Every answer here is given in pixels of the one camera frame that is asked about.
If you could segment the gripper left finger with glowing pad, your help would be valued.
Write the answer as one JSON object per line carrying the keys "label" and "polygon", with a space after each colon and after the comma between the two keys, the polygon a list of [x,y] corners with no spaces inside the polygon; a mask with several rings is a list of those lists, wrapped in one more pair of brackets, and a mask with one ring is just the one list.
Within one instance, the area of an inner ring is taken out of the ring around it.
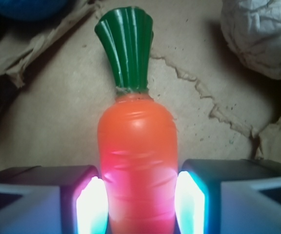
{"label": "gripper left finger with glowing pad", "polygon": [[108,201],[95,166],[0,171],[0,234],[104,234]]}

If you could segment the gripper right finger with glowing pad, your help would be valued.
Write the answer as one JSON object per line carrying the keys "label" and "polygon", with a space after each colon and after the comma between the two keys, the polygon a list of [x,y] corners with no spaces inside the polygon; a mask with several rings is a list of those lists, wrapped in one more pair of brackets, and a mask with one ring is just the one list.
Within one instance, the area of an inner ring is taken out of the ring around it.
{"label": "gripper right finger with glowing pad", "polygon": [[281,234],[281,163],[188,159],[175,209],[178,234]]}

